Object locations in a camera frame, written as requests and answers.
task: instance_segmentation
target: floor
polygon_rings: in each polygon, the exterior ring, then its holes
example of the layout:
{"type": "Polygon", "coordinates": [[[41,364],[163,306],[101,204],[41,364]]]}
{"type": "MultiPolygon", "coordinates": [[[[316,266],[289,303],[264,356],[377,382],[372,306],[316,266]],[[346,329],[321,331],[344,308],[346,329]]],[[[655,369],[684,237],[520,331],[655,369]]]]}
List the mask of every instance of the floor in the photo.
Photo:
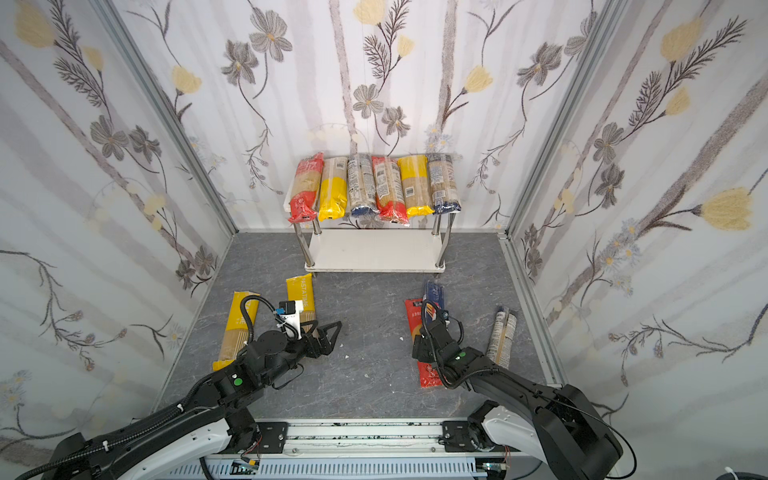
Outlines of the floor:
{"type": "MultiPolygon", "coordinates": [[[[519,311],[495,233],[455,233],[439,282],[451,316],[465,326],[464,345],[485,351],[498,303],[519,311]]],[[[306,273],[291,233],[239,233],[194,324],[163,395],[164,406],[186,393],[217,359],[232,292],[250,290],[277,304],[285,279],[306,273]]],[[[420,418],[467,416],[485,397],[465,389],[419,385],[404,300],[420,297],[434,277],[417,273],[319,273],[313,279],[320,324],[343,321],[336,350],[306,359],[304,374],[250,407],[256,418],[420,418]]],[[[272,325],[259,308],[256,336],[272,325]]],[[[531,335],[518,316],[510,369],[544,382],[531,335]]]]}

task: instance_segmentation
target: clear plastic packaging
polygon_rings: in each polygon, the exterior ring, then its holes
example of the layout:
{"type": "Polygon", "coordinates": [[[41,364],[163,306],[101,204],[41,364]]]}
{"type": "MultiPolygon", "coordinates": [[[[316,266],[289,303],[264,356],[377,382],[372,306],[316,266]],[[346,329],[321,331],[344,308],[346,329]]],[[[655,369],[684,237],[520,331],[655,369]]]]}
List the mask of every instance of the clear plastic packaging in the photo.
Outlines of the clear plastic packaging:
{"type": "Polygon", "coordinates": [[[323,152],[299,162],[290,192],[290,223],[308,222],[317,218],[315,203],[322,175],[323,152]]]}
{"type": "Polygon", "coordinates": [[[402,198],[400,168],[390,157],[371,157],[376,178],[376,206],[384,221],[408,225],[406,203],[402,198]]]}
{"type": "Polygon", "coordinates": [[[353,217],[377,214],[379,209],[376,207],[376,185],[373,180],[371,156],[351,155],[346,172],[349,214],[353,217]]]}
{"type": "Polygon", "coordinates": [[[439,215],[461,211],[462,204],[458,199],[451,155],[427,154],[427,169],[435,213],[439,215]]]}
{"type": "Polygon", "coordinates": [[[432,198],[429,195],[429,177],[427,176],[427,157],[409,155],[397,160],[402,177],[402,192],[406,201],[408,218],[435,213],[432,198]]]}
{"type": "Polygon", "coordinates": [[[341,218],[346,212],[346,162],[347,157],[334,157],[323,165],[320,206],[317,209],[321,222],[341,218]]]}
{"type": "Polygon", "coordinates": [[[496,317],[493,322],[491,341],[488,342],[488,351],[485,355],[496,365],[508,369],[512,353],[512,338],[515,336],[515,328],[518,320],[504,306],[497,306],[496,317]]]}

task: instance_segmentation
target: floral wallpaper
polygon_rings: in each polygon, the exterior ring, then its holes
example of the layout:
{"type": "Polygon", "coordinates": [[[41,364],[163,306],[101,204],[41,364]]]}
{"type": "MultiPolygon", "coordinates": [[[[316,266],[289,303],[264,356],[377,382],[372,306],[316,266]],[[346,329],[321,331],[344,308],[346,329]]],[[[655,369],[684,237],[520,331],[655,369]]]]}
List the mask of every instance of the floral wallpaper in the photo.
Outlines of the floral wallpaper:
{"type": "Polygon", "coordinates": [[[300,158],[361,151],[452,152],[455,225],[502,230],[603,3],[115,2],[239,228],[290,226],[300,158]]]}
{"type": "Polygon", "coordinates": [[[0,11],[0,469],[19,473],[149,413],[230,236],[87,2],[0,11]]]}
{"type": "Polygon", "coordinates": [[[629,2],[513,233],[638,478],[766,469],[766,25],[764,2],[629,2]]]}

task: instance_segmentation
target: lower shelf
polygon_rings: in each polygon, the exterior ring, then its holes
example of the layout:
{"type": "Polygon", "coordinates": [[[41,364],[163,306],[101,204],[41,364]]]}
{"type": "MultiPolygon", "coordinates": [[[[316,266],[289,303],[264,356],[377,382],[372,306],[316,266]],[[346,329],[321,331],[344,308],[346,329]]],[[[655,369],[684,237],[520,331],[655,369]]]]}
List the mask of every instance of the lower shelf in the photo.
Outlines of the lower shelf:
{"type": "Polygon", "coordinates": [[[441,273],[442,240],[431,230],[323,230],[312,235],[308,272],[441,273]]]}

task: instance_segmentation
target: flower pattern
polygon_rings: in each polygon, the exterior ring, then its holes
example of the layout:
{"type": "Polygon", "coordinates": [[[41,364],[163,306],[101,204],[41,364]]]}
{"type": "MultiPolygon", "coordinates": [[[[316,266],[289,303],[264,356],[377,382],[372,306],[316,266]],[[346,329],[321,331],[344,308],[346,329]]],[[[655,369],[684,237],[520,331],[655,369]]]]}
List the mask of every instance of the flower pattern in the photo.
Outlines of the flower pattern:
{"type": "Polygon", "coordinates": [[[192,276],[195,274],[195,269],[189,260],[182,260],[179,262],[179,267],[176,269],[176,277],[184,283],[184,290],[192,286],[192,276]]]}
{"type": "Polygon", "coordinates": [[[288,31],[288,25],[273,10],[267,10],[264,14],[260,9],[254,8],[250,21],[260,30],[250,34],[253,50],[261,53],[269,51],[274,61],[283,61],[283,52],[293,50],[293,45],[283,37],[288,31]]]}
{"type": "Polygon", "coordinates": [[[617,188],[621,188],[621,181],[624,179],[624,170],[619,170],[616,164],[611,164],[609,168],[603,170],[600,174],[600,178],[603,183],[600,184],[595,190],[595,195],[603,196],[603,208],[609,208],[615,205],[616,195],[614,194],[617,188]]]}
{"type": "Polygon", "coordinates": [[[541,44],[541,47],[531,56],[533,65],[518,70],[518,85],[524,87],[531,80],[536,85],[543,85],[547,79],[547,72],[560,66],[562,49],[562,45],[550,45],[547,42],[541,44]]]}
{"type": "Polygon", "coordinates": [[[387,124],[386,134],[391,135],[397,130],[400,137],[405,137],[408,134],[408,130],[411,129],[410,125],[403,123],[402,119],[405,117],[406,115],[402,113],[402,108],[400,107],[385,109],[382,121],[387,124]]]}
{"type": "Polygon", "coordinates": [[[143,128],[136,125],[136,129],[131,131],[129,137],[131,137],[134,151],[139,154],[144,154],[147,163],[152,163],[152,154],[156,154],[158,157],[160,156],[160,142],[157,140],[150,140],[149,134],[144,131],[143,128]]]}
{"type": "Polygon", "coordinates": [[[597,19],[598,13],[594,11],[590,12],[589,16],[581,21],[581,35],[570,37],[568,41],[565,42],[563,53],[569,57],[580,54],[587,44],[587,39],[594,26],[594,21],[597,19]]]}
{"type": "Polygon", "coordinates": [[[360,85],[353,94],[357,102],[352,106],[352,109],[359,111],[363,118],[370,118],[371,113],[380,114],[384,111],[384,104],[376,100],[379,92],[374,84],[367,87],[360,85]]]}
{"type": "Polygon", "coordinates": [[[214,255],[206,250],[205,245],[194,254],[194,266],[200,275],[208,275],[214,267],[214,255]]]}
{"type": "Polygon", "coordinates": [[[104,158],[114,154],[121,161],[125,157],[123,149],[128,146],[128,137],[123,131],[114,131],[112,122],[104,115],[99,115],[98,121],[91,122],[91,138],[101,145],[104,158]]]}
{"type": "Polygon", "coordinates": [[[221,73],[227,76],[228,82],[232,85],[237,85],[240,78],[243,77],[250,84],[256,83],[253,69],[258,66],[259,60],[250,50],[250,45],[241,41],[227,40],[227,49],[224,52],[224,57],[231,62],[228,67],[221,68],[221,73]]]}
{"type": "Polygon", "coordinates": [[[624,135],[624,129],[619,128],[615,121],[603,127],[603,136],[594,141],[594,147],[597,149],[592,157],[594,161],[604,164],[613,163],[616,158],[614,147],[619,144],[622,135],[624,135]]]}

